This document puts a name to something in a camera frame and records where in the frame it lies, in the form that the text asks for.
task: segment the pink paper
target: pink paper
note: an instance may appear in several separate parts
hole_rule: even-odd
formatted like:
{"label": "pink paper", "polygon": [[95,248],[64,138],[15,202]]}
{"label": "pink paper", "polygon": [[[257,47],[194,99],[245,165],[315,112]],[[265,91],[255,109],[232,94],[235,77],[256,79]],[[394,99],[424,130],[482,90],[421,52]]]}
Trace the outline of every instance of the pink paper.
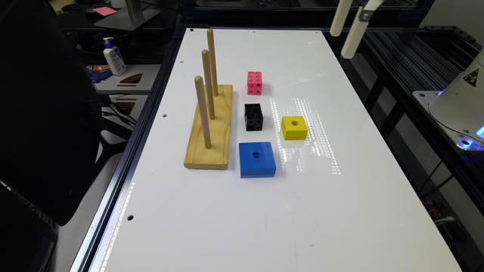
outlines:
{"label": "pink paper", "polygon": [[108,7],[95,8],[95,9],[93,9],[93,11],[96,11],[97,13],[99,13],[99,14],[101,14],[103,16],[107,16],[109,14],[113,14],[113,13],[116,13],[117,12],[114,9],[108,8]]}

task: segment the square block with hole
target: square block with hole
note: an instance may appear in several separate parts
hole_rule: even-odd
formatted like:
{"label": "square block with hole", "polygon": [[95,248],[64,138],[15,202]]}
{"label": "square block with hole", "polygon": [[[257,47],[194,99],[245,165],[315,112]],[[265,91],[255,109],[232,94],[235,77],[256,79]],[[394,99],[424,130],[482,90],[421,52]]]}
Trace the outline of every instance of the square block with hole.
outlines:
{"label": "square block with hole", "polygon": [[275,175],[275,160],[270,142],[239,143],[240,177],[271,178]]}
{"label": "square block with hole", "polygon": [[303,116],[283,116],[281,128],[284,140],[305,140],[308,134]]}

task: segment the blue block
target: blue block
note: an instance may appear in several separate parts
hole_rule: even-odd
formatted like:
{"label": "blue block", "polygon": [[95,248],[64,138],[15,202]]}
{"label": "blue block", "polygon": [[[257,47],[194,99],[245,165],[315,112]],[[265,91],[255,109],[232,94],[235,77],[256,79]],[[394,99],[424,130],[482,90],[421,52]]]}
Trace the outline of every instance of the blue block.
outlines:
{"label": "blue block", "polygon": [[270,142],[239,143],[240,177],[271,178],[275,174],[275,160]]}

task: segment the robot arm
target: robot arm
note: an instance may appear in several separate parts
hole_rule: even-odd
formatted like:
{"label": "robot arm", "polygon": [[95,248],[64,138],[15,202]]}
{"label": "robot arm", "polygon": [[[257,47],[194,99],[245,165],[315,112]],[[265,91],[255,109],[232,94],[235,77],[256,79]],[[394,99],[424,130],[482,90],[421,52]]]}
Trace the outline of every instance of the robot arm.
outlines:
{"label": "robot arm", "polygon": [[[355,20],[351,25],[351,29],[346,38],[343,49],[341,50],[341,56],[346,59],[350,59],[355,56],[356,48],[360,45],[360,41],[365,34],[369,21],[373,12],[383,3],[384,0],[370,0],[364,8],[359,8],[356,14]],[[338,9],[331,25],[330,33],[332,36],[339,36],[343,24],[348,16],[349,7],[352,0],[340,0]]]}

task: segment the wooden piece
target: wooden piece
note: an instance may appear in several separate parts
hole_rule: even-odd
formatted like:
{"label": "wooden piece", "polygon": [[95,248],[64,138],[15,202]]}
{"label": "wooden piece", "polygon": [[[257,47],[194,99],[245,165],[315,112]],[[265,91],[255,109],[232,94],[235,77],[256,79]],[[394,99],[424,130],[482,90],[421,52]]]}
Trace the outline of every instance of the wooden piece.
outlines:
{"label": "wooden piece", "polygon": [[203,141],[205,148],[212,147],[210,142],[209,118],[206,115],[205,91],[203,90],[203,79],[201,76],[195,76],[195,88],[197,89],[198,108],[200,113],[200,124],[202,127]]}
{"label": "wooden piece", "polygon": [[212,87],[213,96],[219,96],[218,82],[217,82],[217,65],[215,61],[215,40],[213,39],[213,30],[206,31],[206,37],[209,40],[209,55],[210,55],[210,72],[212,73]]}
{"label": "wooden piece", "polygon": [[228,164],[228,140],[230,137],[230,118],[232,108],[232,85],[219,85],[219,96],[215,97],[217,118],[209,119],[212,148],[203,145],[200,111],[195,111],[185,156],[185,167],[189,169],[224,170]]}
{"label": "wooden piece", "polygon": [[202,51],[203,73],[205,74],[206,102],[209,108],[209,118],[214,120],[215,108],[213,107],[212,79],[210,76],[210,57],[207,50]]}

